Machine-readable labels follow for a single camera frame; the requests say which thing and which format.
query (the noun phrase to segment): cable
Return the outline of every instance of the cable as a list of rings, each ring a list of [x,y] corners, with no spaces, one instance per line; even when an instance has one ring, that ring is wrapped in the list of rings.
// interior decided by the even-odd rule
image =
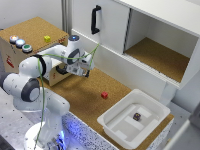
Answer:
[[[88,53],[87,55],[84,55],[84,56],[82,56],[82,57],[79,57],[79,58],[67,58],[67,57],[62,57],[62,56],[53,55],[53,54],[44,54],[44,55],[42,55],[42,56],[49,55],[49,56],[56,56],[56,57],[65,58],[65,59],[81,59],[81,58],[85,58],[85,57],[87,57],[88,55],[90,55],[90,54],[93,53],[92,59],[91,59],[91,61],[90,61],[90,67],[91,67],[94,54],[95,54],[95,52],[96,52],[96,50],[97,50],[98,47],[99,47],[99,44],[97,44],[96,48],[95,48],[92,52],[90,52],[90,53]],[[43,122],[43,119],[44,119],[44,104],[45,104],[44,84],[43,84],[42,73],[41,73],[41,70],[40,70],[40,60],[39,60],[39,58],[38,58],[38,71],[39,71],[39,73],[40,73],[40,80],[41,80],[41,82],[42,82],[43,106],[42,106],[42,119],[41,119],[41,124],[40,124],[40,130],[39,130],[38,135],[37,135],[37,139],[36,139],[36,142],[35,142],[34,150],[36,149],[36,145],[37,145],[37,142],[38,142],[38,138],[39,138],[39,136],[40,136],[40,132],[41,132],[41,129],[42,129],[42,122]]]

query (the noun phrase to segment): cork shelf surface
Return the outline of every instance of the cork shelf surface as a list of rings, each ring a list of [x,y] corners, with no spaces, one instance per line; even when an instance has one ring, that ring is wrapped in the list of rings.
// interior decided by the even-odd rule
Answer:
[[[68,34],[40,17],[35,17],[25,22],[19,23],[5,30],[0,31],[0,37],[9,42],[10,36],[17,35],[20,39],[24,39],[30,44],[33,51],[37,51],[41,47],[49,45]],[[50,36],[51,42],[46,43],[44,36]]]
[[[91,71],[89,78],[71,75],[53,87],[50,87],[47,83],[44,83],[44,85],[69,101],[72,113],[120,150],[123,149],[104,133],[103,127],[97,122],[97,118],[130,93],[131,89],[96,68]],[[101,97],[103,91],[108,93],[107,99]],[[173,116],[169,115],[137,150],[146,149],[172,119]]]
[[[125,53],[178,82],[181,82],[190,60],[149,38],[144,38]]]

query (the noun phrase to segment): sink basin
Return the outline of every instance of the sink basin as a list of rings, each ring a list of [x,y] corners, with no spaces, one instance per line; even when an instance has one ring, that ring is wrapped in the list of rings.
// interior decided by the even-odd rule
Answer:
[[[140,114],[140,119],[133,119]],[[170,113],[144,92],[135,89],[102,114],[97,121],[105,133],[125,149],[137,148]]]

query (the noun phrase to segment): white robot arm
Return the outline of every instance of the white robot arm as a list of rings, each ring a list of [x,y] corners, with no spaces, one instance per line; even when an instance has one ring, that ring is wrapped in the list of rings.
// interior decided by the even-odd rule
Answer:
[[[51,58],[55,58],[66,64],[64,72],[70,72],[79,76],[88,77],[89,71],[94,68],[92,55],[81,48],[78,36],[70,36],[67,47],[55,45],[38,53],[34,57],[25,59],[19,64],[19,74],[5,73],[0,77],[0,87],[7,94],[13,96],[13,105],[16,109],[20,111],[42,110],[43,90],[36,79],[40,76],[38,63],[40,64],[40,71],[44,75],[52,69]],[[66,149],[64,142],[61,145],[58,144],[60,141],[58,137],[60,137],[62,131],[62,116],[68,113],[70,104],[49,89],[45,89],[44,92],[44,106],[48,109],[49,113],[46,115],[45,124],[42,127],[36,150]],[[29,150],[33,150],[34,144],[35,139],[26,141],[25,149],[29,147]]]

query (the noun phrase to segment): cardboard box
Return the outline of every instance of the cardboard box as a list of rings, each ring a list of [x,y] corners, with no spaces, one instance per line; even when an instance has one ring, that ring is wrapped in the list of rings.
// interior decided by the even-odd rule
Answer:
[[[16,35],[20,39],[24,39],[26,44],[32,46],[33,51],[29,54],[25,54],[21,49],[16,48],[15,45],[10,44],[10,36]],[[49,36],[50,42],[44,40],[44,36]],[[67,46],[69,35],[43,20],[40,17],[36,17],[20,24],[9,27],[0,31],[0,50],[6,72],[19,73],[18,66],[24,59],[51,47],[55,43],[61,43]],[[52,71],[49,74],[50,86],[56,84],[62,79],[69,76],[69,74],[59,74],[53,66]]]

